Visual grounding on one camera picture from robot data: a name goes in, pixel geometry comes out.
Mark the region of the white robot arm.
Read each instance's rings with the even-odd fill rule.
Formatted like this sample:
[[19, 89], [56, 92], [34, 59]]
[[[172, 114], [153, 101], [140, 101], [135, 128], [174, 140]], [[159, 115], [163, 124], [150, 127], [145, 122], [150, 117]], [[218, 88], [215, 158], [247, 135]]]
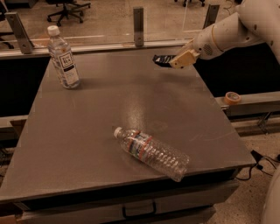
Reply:
[[280, 0], [242, 0], [235, 12], [209, 25], [185, 44], [169, 65], [188, 67], [236, 47], [266, 43], [280, 62]]

